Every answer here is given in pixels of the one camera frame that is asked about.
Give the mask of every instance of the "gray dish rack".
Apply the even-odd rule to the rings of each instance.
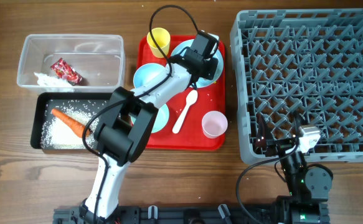
[[[256,114],[282,139],[295,110],[321,130],[308,162],[363,162],[363,9],[241,11],[230,43],[244,163],[270,158]]]

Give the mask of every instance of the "spoon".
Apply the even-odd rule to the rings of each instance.
[[[172,129],[172,132],[174,134],[177,134],[180,131],[181,126],[186,118],[189,107],[193,105],[197,99],[198,99],[198,92],[196,90],[192,90],[188,93],[186,107],[184,107],[183,111],[180,114],[180,117],[177,119]]]

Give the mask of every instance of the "orange carrot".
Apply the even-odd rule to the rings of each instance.
[[[85,128],[84,125],[79,123],[78,121],[74,120],[73,118],[69,117],[68,115],[64,114],[63,112],[52,109],[51,113],[56,116],[58,119],[63,121],[70,129],[78,136],[82,137],[83,130]],[[87,130],[86,137],[90,135],[90,130]]]

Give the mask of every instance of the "red tray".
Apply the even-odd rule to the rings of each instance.
[[[168,55],[173,49],[185,40],[194,39],[195,36],[189,35],[172,35]],[[219,50],[224,59],[224,44],[219,42]],[[163,66],[166,61],[163,58],[156,58],[152,53],[144,37],[139,43],[137,68],[146,63],[158,63]],[[216,83],[210,86],[198,89],[198,100],[193,104],[187,113],[184,124],[178,134],[171,131],[182,109],[186,105],[186,98],[192,88],[177,94],[166,104],[169,108],[169,121],[166,126],[153,133],[148,141],[147,148],[153,149],[184,149],[184,150],[207,150],[213,151],[218,149],[225,139],[225,134],[215,139],[209,139],[204,136],[202,130],[202,118],[209,111],[220,111],[225,114],[225,68]]]

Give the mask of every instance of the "light blue bowl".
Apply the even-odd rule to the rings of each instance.
[[[136,121],[136,118],[132,117],[132,116],[130,116],[130,118],[131,118],[131,122],[133,122],[133,124],[134,124],[134,122]],[[158,115],[156,116],[154,127],[152,129],[152,133],[156,133],[156,132],[162,130],[166,126],[168,121],[169,121],[169,108],[165,104],[158,111]]]
[[[147,84],[163,70],[164,67],[158,63],[147,63],[139,67],[133,77],[134,87],[138,88]]]
[[[179,44],[171,52],[171,55],[173,56],[175,54],[178,54],[185,47],[190,47],[192,45],[193,41],[194,40],[186,40],[183,43]],[[212,83],[216,82],[220,78],[221,73],[223,73],[224,61],[223,61],[223,56],[220,53],[220,50],[216,51],[216,54],[214,54],[213,58],[217,58],[217,60],[219,60],[219,62],[217,64],[216,72],[214,73],[213,80],[207,80],[207,79],[204,79],[204,78],[199,78],[198,82],[196,82],[196,87],[203,88],[203,87],[207,87],[207,86],[211,85]]]

